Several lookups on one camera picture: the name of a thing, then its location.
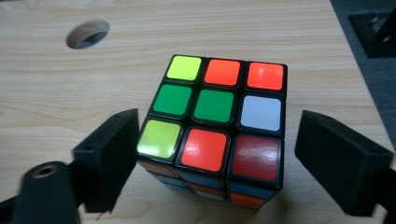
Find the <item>rubik's cube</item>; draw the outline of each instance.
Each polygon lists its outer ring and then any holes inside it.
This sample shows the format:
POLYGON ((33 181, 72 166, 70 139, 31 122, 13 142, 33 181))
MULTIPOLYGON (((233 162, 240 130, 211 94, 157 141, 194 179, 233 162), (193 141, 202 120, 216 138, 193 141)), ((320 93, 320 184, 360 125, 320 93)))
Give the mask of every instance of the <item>rubik's cube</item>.
POLYGON ((174 55, 138 162, 170 189, 260 208, 282 189, 288 67, 174 55))

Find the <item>bolt hole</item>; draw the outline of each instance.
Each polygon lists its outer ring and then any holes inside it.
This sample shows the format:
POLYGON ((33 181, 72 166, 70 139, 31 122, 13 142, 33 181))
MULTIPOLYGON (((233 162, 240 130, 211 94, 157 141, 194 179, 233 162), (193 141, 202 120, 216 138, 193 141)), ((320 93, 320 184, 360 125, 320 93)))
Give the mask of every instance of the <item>bolt hole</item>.
POLYGON ((55 165, 48 165, 41 167, 33 172, 33 178, 44 178, 49 175, 53 175, 58 171, 58 167, 55 165))
POLYGON ((66 45, 70 49, 86 49, 103 40, 110 25, 107 21, 86 21, 74 28, 66 38, 66 45))

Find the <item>green sticker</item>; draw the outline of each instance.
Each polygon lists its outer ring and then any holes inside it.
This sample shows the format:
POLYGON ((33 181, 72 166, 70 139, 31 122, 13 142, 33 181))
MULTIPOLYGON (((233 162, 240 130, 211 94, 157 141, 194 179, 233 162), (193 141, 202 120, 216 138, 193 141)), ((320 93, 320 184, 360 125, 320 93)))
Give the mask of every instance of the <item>green sticker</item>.
POLYGON ((155 99, 153 110, 174 115, 183 115, 191 97, 191 88, 162 85, 155 99))
POLYGON ((139 153, 169 159, 175 149, 180 126, 175 123, 149 120, 137 145, 139 153))
POLYGON ((217 122, 228 122, 233 109, 233 94, 226 91, 203 90, 199 94, 194 116, 217 122))
POLYGON ((201 59, 196 57, 175 56, 166 73, 167 77, 194 81, 198 76, 201 59))

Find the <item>cube side face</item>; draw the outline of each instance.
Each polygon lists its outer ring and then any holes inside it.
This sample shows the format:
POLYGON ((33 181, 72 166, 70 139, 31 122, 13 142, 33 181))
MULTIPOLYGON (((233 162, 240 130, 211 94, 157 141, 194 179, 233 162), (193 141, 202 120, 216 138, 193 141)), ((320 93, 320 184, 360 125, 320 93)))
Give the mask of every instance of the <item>cube side face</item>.
POLYGON ((287 76, 280 63, 174 55, 138 162, 170 189, 260 208, 282 188, 287 76))

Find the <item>wooden table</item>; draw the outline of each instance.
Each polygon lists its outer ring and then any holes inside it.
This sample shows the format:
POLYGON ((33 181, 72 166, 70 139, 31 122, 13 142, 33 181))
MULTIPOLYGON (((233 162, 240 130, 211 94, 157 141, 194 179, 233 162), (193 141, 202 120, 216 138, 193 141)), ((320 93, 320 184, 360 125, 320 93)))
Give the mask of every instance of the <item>wooden table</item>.
MULTIPOLYGON (((136 166, 100 223, 380 223, 349 217, 294 156, 303 109, 327 114, 391 148, 343 31, 325 0, 0 2, 0 200, 110 115, 139 109, 142 123, 175 53, 289 66, 283 190, 256 211, 167 189, 136 166), (107 21, 105 39, 70 49, 70 31, 107 21)), ((84 223, 97 214, 80 210, 84 223)))

